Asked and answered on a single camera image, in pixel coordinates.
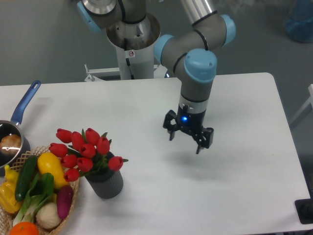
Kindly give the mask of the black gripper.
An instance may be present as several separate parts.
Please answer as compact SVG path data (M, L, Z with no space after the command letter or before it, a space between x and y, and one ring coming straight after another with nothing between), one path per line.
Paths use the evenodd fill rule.
M203 127L205 113L206 110L200 113L191 112L185 105L179 105L177 114L169 110L163 122L163 128L169 133L169 141L173 140L175 132L179 130L192 136L197 143L196 154L202 149L208 149L213 142L214 129Z

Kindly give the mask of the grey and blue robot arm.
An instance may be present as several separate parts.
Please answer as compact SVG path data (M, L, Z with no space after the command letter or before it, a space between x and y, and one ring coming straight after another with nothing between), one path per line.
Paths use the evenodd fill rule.
M183 0L181 5L192 30L178 38L161 35L144 0L80 0L77 8L92 31L106 31L122 80L153 78L154 63L159 62L181 81L178 110L166 114L163 126L170 138L176 131L191 136L201 150L210 147L214 133L203 127L217 70L213 50L231 42L236 27L210 0Z

